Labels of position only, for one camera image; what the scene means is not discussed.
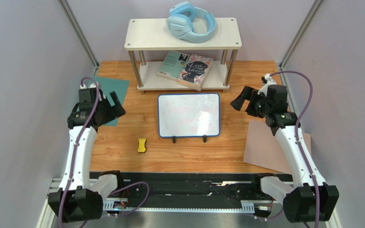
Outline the yellow sponge eraser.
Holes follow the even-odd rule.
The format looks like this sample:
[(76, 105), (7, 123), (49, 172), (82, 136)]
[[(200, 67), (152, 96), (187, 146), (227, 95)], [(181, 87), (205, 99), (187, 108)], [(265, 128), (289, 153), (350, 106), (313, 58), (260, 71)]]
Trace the yellow sponge eraser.
[(146, 138), (138, 139), (138, 148), (137, 148), (138, 153), (145, 153), (147, 151), (146, 142), (147, 142)]

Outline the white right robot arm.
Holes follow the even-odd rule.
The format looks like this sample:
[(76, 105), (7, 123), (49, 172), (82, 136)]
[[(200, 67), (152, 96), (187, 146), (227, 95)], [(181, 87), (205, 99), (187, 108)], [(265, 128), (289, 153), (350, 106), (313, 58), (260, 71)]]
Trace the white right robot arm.
[(231, 102), (239, 111), (244, 102), (248, 115), (265, 118), (266, 125), (279, 142), (292, 172), (293, 186), (281, 181), (272, 173), (256, 174), (252, 180), (254, 193), (269, 195), (280, 203), (287, 220), (291, 223), (329, 221), (339, 191), (328, 185), (307, 151), (298, 116), (288, 111), (288, 91), (282, 85), (266, 85), (266, 91), (245, 86)]

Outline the blue framed whiteboard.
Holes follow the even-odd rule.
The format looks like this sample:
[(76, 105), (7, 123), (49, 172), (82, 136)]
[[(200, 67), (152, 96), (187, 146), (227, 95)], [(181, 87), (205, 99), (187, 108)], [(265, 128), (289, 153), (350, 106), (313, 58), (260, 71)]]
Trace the blue framed whiteboard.
[(158, 134), (162, 138), (208, 137), (221, 133), (218, 93), (161, 94), (157, 97)]

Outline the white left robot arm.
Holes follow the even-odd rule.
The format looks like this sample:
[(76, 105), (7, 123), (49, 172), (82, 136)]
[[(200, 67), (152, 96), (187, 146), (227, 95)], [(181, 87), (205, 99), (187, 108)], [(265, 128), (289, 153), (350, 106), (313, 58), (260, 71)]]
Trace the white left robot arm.
[(81, 88), (79, 102), (67, 118), (69, 149), (66, 168), (58, 190), (48, 194), (48, 204), (62, 223), (99, 219), (106, 198), (123, 183), (119, 171), (105, 171), (90, 182), (90, 163), (98, 128), (123, 115), (116, 92), (110, 92), (114, 104), (101, 89)]

